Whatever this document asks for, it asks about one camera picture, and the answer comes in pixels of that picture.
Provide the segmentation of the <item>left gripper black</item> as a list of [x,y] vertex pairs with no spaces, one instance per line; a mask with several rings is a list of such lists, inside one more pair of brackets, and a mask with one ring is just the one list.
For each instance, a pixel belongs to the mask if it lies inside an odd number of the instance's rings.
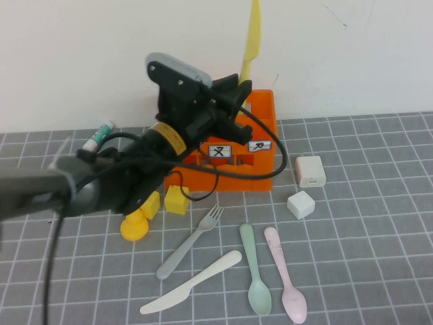
[[239,75],[214,80],[211,87],[200,85],[193,98],[185,100],[160,88],[156,119],[170,125],[186,144],[205,142],[210,137],[246,144],[252,139],[252,127],[236,122],[241,108],[252,92],[252,81],[238,85]]

